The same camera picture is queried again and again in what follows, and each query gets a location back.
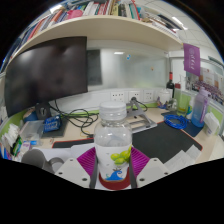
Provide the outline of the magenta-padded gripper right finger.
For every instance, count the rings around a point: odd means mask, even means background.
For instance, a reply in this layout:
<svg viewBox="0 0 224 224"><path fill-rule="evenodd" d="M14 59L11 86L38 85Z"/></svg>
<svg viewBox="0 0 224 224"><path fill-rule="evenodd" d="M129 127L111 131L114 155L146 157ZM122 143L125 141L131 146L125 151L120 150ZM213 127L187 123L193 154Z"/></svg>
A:
<svg viewBox="0 0 224 224"><path fill-rule="evenodd" d="M149 158L136 148L130 154L131 188L140 188L169 174L166 166L158 158Z"/></svg>

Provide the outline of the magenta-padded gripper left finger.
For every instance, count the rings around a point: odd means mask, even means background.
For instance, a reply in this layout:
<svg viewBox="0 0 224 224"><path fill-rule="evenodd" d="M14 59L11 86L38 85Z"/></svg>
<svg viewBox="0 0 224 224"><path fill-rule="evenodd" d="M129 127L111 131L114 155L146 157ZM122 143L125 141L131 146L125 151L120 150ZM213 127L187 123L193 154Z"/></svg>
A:
<svg viewBox="0 0 224 224"><path fill-rule="evenodd" d="M97 180L97 158L91 148L78 158L69 158L56 175L83 188L94 189Z"/></svg>

